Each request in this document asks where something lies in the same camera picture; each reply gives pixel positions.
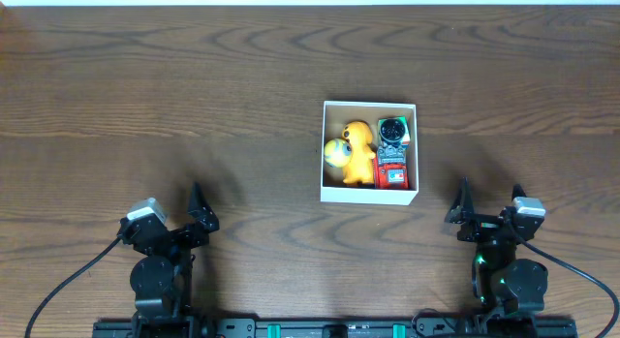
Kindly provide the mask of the multicoloured puzzle cube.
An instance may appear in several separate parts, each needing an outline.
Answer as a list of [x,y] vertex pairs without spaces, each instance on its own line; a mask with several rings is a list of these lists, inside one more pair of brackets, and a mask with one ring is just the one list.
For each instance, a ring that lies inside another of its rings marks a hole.
[[[392,145],[392,146],[404,146],[404,147],[407,147],[409,145],[409,143],[410,143],[410,140],[411,140],[411,136],[410,136],[410,132],[409,132],[408,124],[407,124],[407,119],[404,116],[391,117],[391,118],[398,118],[398,119],[400,119],[402,121],[402,123],[406,127],[406,134],[405,134],[405,137],[402,139],[402,142],[400,144],[398,144],[398,145],[389,144],[389,143],[387,143],[387,144]],[[383,119],[387,119],[387,118],[382,118],[382,119],[379,120],[379,122],[378,122],[378,133],[379,133],[379,125],[381,124],[381,121]]]

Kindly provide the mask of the black round wheel toy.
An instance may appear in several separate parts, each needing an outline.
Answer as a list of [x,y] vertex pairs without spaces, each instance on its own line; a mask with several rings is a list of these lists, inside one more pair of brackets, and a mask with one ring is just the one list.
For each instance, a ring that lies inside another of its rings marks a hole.
[[398,118],[383,119],[379,125],[382,142],[398,145],[405,137],[406,127]]

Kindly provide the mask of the orange dinosaur toy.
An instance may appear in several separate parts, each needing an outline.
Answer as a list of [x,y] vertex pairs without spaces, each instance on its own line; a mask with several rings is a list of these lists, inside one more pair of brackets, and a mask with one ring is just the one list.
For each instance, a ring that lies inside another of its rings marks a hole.
[[343,182],[346,185],[373,184],[376,153],[371,148],[373,134],[370,127],[362,121],[351,122],[343,129],[342,139],[352,150],[350,162],[343,167]]

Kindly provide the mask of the yellow one-eyed ball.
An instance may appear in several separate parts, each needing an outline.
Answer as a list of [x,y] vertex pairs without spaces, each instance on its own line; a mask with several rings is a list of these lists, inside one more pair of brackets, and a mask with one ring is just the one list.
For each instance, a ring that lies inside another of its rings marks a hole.
[[343,168],[352,160],[351,145],[341,138],[330,140],[324,147],[324,160],[334,168]]

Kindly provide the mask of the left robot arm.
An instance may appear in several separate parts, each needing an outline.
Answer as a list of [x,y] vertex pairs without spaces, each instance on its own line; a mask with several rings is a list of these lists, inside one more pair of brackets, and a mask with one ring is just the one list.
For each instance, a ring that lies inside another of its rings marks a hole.
[[207,245],[219,229],[199,183],[193,184],[187,213],[193,221],[170,230],[161,204],[148,198],[120,220],[117,236],[144,255],[131,272],[130,285],[138,314],[146,319],[177,318],[191,309],[192,250]]

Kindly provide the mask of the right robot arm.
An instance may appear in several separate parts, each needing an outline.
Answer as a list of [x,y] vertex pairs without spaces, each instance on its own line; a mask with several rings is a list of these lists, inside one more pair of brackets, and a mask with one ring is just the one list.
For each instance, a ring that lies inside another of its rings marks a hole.
[[519,259],[516,248],[534,238],[545,214],[542,202],[527,197],[518,184],[512,188],[511,205],[497,215],[480,214],[474,208],[468,180],[461,180],[445,221],[460,227],[458,240],[476,244],[472,284],[484,308],[499,309],[503,316],[544,308],[548,270],[537,261]]

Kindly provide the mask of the white cardboard box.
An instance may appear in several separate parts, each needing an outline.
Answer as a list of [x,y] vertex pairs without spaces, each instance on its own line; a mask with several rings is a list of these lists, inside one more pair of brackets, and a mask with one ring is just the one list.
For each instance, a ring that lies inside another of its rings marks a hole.
[[[332,139],[342,138],[345,126],[354,121],[365,122],[373,134],[371,148],[377,154],[382,145],[378,122],[382,118],[404,116],[411,136],[406,152],[408,190],[376,189],[373,184],[346,185],[343,168],[330,167],[324,160],[324,147]],[[321,201],[367,204],[408,205],[419,192],[417,110],[413,104],[372,103],[352,101],[324,102]]]

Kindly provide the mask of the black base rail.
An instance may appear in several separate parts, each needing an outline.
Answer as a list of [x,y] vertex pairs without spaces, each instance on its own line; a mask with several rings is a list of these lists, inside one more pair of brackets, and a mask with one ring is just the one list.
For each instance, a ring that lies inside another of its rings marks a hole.
[[93,324],[94,337],[215,337],[215,338],[423,338],[423,337],[576,337],[576,324],[563,318],[471,319],[422,315],[412,320],[255,321],[223,319],[196,323],[148,324],[106,321]]

